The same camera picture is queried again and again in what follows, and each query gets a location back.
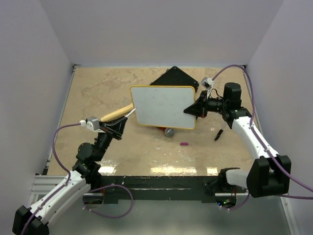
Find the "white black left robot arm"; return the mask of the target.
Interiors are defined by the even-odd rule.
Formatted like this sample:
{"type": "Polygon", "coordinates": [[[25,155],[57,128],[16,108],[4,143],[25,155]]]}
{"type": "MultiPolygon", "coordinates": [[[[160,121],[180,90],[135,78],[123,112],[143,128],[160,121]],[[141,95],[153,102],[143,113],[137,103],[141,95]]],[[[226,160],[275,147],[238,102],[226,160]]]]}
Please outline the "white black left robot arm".
{"type": "Polygon", "coordinates": [[[16,235],[47,235],[49,228],[83,194],[101,188],[99,161],[104,157],[113,139],[121,140],[128,118],[121,116],[108,122],[97,118],[81,120],[77,126],[85,127],[98,136],[94,143],[82,143],[78,147],[76,163],[72,170],[64,165],[65,178],[46,196],[30,207],[21,206],[15,212],[12,231],[16,235]]]}

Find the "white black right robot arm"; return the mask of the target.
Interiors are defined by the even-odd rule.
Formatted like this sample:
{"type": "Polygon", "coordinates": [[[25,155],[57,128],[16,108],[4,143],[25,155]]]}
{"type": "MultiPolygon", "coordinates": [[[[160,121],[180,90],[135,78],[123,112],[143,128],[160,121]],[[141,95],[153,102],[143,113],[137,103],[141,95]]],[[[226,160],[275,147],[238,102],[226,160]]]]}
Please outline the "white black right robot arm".
{"type": "Polygon", "coordinates": [[[223,120],[243,141],[254,162],[249,172],[225,168],[219,173],[218,187],[230,192],[235,186],[247,189],[254,198],[286,194],[289,191],[291,160],[274,150],[255,127],[248,109],[242,107],[241,86],[226,83],[222,97],[211,98],[202,91],[184,113],[204,118],[208,112],[222,115],[223,120]]]}

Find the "white marker pen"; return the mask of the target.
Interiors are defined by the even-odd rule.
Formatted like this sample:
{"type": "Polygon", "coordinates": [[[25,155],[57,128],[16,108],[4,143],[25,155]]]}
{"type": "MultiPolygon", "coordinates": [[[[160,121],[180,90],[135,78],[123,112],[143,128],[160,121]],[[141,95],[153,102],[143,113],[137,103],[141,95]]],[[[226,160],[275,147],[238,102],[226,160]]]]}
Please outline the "white marker pen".
{"type": "Polygon", "coordinates": [[[128,118],[133,112],[135,112],[136,108],[132,109],[127,115],[125,115],[126,118],[128,118]]]}

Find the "yellow framed whiteboard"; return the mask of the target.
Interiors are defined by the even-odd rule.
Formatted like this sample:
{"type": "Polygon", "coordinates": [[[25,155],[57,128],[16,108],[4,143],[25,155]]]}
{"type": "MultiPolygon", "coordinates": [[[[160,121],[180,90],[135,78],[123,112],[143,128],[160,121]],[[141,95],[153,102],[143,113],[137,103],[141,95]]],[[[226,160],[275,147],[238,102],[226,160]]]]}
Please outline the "yellow framed whiteboard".
{"type": "Polygon", "coordinates": [[[138,124],[195,129],[196,117],[184,113],[196,99],[192,86],[132,86],[130,93],[138,124]]]}

